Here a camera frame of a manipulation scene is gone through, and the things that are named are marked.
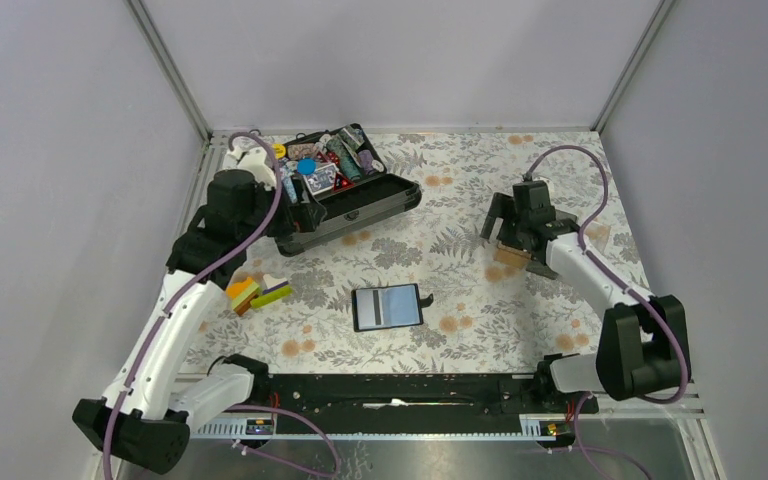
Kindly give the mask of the black card holder wallet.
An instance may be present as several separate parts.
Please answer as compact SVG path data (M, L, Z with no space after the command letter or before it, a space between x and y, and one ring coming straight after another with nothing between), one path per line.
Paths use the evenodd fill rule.
M387 328L366 331L358 330L355 312L355 293L361 289L383 289L386 291L387 313L389 316L389 326ZM434 295L429 294L422 297L419 286L416 283L355 289L351 292L353 329L355 332L360 333L423 325L423 310L429 308L433 302Z

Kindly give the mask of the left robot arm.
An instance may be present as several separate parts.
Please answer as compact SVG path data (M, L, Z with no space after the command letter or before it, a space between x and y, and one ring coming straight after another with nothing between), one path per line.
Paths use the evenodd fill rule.
M278 213L283 183L272 145L232 147L207 197L167 260L158 299L121 370L98 399L82 399L72 419L101 453L101 472L112 479L120 463L154 473L171 470L193 432L235 404L256 411L270 385L235 361L195 385L173 390L206 314L228 305L226 288Z

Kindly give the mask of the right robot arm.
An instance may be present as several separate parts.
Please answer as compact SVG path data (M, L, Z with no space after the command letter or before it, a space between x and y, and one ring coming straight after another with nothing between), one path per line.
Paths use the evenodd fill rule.
M683 397L691 379L684 306L673 295L655 296L622 279L583 226L559 216L545 182L526 179L509 194L494 194L480 235L529 254L601 319L595 353L554 356L543 366L546 377L533 386L539 407L557 412L585 391L658 404Z

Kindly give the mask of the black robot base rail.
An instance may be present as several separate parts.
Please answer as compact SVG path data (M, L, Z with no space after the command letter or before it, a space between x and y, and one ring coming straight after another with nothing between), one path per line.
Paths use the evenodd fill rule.
M268 374L246 404L323 413L337 407L469 407L484 414L570 415L580 392L531 374Z

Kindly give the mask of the silver credit card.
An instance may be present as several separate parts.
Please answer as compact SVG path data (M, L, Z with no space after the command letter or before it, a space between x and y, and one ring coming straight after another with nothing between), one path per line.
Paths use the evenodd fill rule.
M361 289L355 293L357 327L359 331L377 330L389 326L386 291Z

